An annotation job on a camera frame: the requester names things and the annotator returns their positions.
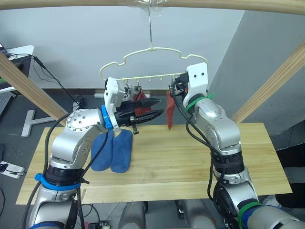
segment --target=gray wall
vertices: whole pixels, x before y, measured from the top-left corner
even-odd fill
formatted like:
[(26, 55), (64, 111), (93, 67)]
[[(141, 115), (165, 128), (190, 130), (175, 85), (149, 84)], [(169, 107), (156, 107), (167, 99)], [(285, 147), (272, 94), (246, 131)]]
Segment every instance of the gray wall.
[[(305, 17), (246, 11), (210, 92), (228, 117), (257, 91), (305, 39)], [(270, 135), (305, 119), (305, 70), (301, 69), (244, 122), (263, 122)]]
[[(243, 10), (162, 8), (152, 11), (154, 46), (195, 53), (209, 60), (214, 77), (243, 16)], [(103, 88), (99, 69), (124, 55), (146, 49), (147, 12), (136, 7), (52, 7), (0, 11), (0, 41), (8, 48), (32, 44), (35, 54), (68, 88)], [(138, 54), (122, 67), (111, 66), (106, 76), (117, 78), (184, 72), (196, 58), (182, 61), (176, 53)], [(41, 81), (40, 87), (56, 84)], [(145, 89), (167, 89), (170, 79), (141, 82)]]

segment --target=blue cloth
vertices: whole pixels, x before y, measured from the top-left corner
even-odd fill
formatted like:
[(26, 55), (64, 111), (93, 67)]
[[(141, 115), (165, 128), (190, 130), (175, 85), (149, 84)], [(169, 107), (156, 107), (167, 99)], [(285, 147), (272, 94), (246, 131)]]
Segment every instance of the blue cloth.
[[(93, 142), (91, 148), (91, 159), (98, 153), (101, 148), (106, 134), (99, 135)], [(104, 146), (101, 153), (95, 159), (91, 165), (92, 170), (94, 171), (104, 171), (109, 168), (112, 161), (112, 140), (113, 140), (113, 130), (109, 130), (108, 139), (106, 145)]]
[(128, 170), (132, 156), (132, 132), (122, 129), (112, 141), (111, 170), (124, 173)]

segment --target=wooden beam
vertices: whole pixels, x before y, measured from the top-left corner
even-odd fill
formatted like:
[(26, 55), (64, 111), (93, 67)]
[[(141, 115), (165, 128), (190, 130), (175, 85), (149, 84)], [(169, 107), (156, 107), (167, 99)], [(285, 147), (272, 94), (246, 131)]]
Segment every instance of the wooden beam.
[(0, 76), (16, 88), (16, 90), (23, 94), (28, 100), (54, 119), (59, 119), (67, 114), (61, 106), (59, 106), (41, 88), (37, 87), (2, 53), (0, 53)]
[[(53, 6), (137, 6), (134, 0), (0, 0), (0, 10)], [(167, 0), (166, 7), (257, 10), (305, 15), (305, 0)]]
[(274, 92), (283, 86), (305, 65), (305, 41), (276, 70), (276, 72), (257, 90), (257, 92), (232, 116), (232, 120), (241, 123), (262, 105)]

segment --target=wooden table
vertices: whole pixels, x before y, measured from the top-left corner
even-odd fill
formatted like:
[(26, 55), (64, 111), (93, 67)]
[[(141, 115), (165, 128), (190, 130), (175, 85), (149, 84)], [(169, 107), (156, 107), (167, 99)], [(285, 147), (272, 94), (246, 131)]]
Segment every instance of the wooden table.
[[(292, 192), (262, 123), (238, 124), (244, 163), (258, 195)], [(45, 128), (20, 190), (17, 204), (26, 204), (41, 173)], [(50, 146), (63, 127), (54, 129)], [(83, 203), (208, 198), (209, 149), (191, 138), (184, 125), (143, 125), (133, 137), (132, 161), (123, 174), (89, 169), (82, 184)]]

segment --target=white metal stand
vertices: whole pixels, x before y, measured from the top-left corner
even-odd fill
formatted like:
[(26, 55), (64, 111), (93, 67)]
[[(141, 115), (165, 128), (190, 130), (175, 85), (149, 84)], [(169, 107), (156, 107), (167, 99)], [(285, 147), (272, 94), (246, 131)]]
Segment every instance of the white metal stand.
[(24, 126), (23, 126), (21, 137), (28, 137), (28, 136), (30, 136), (32, 125), (34, 125), (34, 124), (55, 121), (55, 119), (52, 118), (52, 117), (33, 119), (34, 115), (35, 115), (35, 110), (29, 110), (27, 112), (27, 116), (25, 117), (25, 122), (24, 122)]

